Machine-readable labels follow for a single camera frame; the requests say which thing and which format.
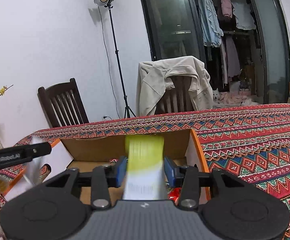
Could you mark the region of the green white snack pack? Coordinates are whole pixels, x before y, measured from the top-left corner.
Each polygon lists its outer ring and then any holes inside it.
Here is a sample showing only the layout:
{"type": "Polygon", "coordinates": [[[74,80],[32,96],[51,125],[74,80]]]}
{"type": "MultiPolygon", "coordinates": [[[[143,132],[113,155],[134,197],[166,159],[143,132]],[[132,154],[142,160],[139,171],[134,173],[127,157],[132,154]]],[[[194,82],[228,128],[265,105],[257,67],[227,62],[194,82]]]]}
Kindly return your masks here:
{"type": "Polygon", "coordinates": [[[164,138],[160,135],[129,135],[124,200],[166,200],[163,168],[164,138]]]}

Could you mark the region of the large red silver snack bag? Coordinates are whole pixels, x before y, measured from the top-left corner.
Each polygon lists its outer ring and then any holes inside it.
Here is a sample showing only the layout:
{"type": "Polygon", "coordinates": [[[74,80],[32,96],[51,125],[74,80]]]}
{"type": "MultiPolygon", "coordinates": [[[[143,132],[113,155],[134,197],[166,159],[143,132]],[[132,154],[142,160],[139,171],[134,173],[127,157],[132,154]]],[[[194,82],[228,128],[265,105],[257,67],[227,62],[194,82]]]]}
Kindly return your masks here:
{"type": "Polygon", "coordinates": [[[168,193],[168,198],[172,200],[175,204],[178,204],[180,193],[181,193],[181,187],[175,187],[175,188],[168,187],[167,193],[168,193]]]}

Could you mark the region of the orange cardboard pumpkin box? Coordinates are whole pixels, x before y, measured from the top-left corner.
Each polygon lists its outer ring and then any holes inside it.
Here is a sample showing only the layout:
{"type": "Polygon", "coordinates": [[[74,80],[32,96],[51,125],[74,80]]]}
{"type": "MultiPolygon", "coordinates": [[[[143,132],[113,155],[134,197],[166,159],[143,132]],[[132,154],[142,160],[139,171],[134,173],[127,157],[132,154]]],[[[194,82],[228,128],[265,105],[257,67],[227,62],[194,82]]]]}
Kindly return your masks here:
{"type": "MultiPolygon", "coordinates": [[[[153,133],[164,138],[163,158],[169,157],[179,166],[197,166],[200,172],[208,172],[201,145],[193,129],[153,133]]],[[[111,135],[96,139],[57,139],[52,152],[42,157],[41,170],[45,180],[68,168],[77,167],[80,172],[90,172],[95,167],[110,164],[121,156],[128,156],[125,138],[128,135],[111,135]]],[[[112,203],[123,199],[125,178],[121,187],[109,189],[112,203]]]]}

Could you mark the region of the dark wooden chair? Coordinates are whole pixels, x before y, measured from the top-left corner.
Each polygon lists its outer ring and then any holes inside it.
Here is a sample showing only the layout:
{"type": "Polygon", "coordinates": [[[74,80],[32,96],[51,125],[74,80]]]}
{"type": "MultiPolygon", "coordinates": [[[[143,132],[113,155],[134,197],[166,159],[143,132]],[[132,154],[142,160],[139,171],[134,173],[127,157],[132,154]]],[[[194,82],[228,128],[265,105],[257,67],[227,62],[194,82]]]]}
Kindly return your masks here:
{"type": "Polygon", "coordinates": [[[75,78],[38,89],[38,99],[52,128],[89,122],[75,78]]]}

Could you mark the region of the chair under beige jacket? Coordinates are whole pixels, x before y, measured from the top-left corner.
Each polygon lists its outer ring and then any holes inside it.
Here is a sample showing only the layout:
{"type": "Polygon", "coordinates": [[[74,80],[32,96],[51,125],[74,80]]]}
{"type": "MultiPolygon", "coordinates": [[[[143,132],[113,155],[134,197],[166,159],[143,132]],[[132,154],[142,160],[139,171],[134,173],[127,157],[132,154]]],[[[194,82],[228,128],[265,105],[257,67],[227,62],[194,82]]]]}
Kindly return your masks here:
{"type": "Polygon", "coordinates": [[[180,113],[194,111],[189,97],[191,78],[172,76],[173,88],[167,89],[156,105],[155,114],[180,113]]]}

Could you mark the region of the white dog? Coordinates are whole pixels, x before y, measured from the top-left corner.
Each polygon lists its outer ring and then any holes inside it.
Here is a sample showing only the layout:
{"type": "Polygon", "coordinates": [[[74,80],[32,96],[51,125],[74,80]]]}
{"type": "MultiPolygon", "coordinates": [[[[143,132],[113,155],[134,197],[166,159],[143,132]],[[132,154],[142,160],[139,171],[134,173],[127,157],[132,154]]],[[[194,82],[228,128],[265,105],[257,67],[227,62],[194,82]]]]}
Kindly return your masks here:
{"type": "Polygon", "coordinates": [[[220,92],[218,91],[218,89],[213,90],[212,92],[213,92],[213,104],[219,105],[221,103],[220,102],[220,97],[221,97],[220,92]]]}

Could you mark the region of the beige jacket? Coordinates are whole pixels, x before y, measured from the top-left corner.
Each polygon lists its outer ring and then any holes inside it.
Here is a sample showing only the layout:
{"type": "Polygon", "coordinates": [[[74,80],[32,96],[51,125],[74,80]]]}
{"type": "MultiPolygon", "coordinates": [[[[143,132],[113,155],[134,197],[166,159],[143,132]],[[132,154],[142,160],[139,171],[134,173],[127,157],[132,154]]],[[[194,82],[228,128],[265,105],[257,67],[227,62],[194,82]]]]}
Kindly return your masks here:
{"type": "Polygon", "coordinates": [[[175,87],[172,78],[177,76],[189,78],[188,93],[195,111],[212,109],[210,74],[204,62],[194,56],[182,56],[138,64],[137,114],[154,115],[165,91],[175,87]]]}

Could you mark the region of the patterned red tablecloth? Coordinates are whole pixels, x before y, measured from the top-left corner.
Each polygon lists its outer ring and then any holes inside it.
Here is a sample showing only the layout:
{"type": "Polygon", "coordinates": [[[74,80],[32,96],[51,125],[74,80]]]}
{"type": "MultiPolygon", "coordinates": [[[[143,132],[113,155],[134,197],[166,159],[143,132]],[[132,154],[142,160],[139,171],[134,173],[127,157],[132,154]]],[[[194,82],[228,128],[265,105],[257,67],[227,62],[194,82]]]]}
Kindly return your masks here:
{"type": "Polygon", "coordinates": [[[90,172],[68,168],[7,201],[7,239],[290,239],[290,104],[174,113],[35,132],[57,139],[96,139],[193,129],[208,172],[182,165],[178,204],[112,203],[115,164],[90,172]]]}

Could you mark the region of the light blue hanging shirt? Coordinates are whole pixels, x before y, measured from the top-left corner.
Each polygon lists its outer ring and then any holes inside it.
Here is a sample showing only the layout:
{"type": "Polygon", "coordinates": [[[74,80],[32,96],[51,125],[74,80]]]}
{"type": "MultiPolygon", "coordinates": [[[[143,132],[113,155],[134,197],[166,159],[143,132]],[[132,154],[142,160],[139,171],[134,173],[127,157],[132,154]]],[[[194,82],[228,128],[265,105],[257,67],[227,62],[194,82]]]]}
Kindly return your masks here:
{"type": "Polygon", "coordinates": [[[206,47],[220,47],[223,31],[220,28],[212,0],[198,0],[202,40],[206,47]]]}

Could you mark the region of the white hanging top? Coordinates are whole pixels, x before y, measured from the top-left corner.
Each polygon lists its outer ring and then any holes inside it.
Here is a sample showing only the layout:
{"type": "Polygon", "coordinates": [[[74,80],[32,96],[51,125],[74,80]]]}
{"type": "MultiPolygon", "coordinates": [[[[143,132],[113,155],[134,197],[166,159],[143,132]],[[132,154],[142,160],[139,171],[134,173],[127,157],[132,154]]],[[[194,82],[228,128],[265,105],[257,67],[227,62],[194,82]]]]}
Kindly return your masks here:
{"type": "Polygon", "coordinates": [[[256,29],[250,6],[246,0],[231,0],[231,2],[233,5],[233,14],[236,19],[236,28],[242,30],[256,29]]]}

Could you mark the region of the pink hanging garment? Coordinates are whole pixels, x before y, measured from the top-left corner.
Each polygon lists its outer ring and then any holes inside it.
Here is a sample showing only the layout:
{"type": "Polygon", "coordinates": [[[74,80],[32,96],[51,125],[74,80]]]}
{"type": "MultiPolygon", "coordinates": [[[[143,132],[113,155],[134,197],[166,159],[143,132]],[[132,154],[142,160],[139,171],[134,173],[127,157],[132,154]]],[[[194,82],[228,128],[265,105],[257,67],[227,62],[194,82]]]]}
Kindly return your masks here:
{"type": "Polygon", "coordinates": [[[220,20],[224,21],[230,21],[233,18],[233,6],[231,0],[220,0],[218,16],[220,20]]]}

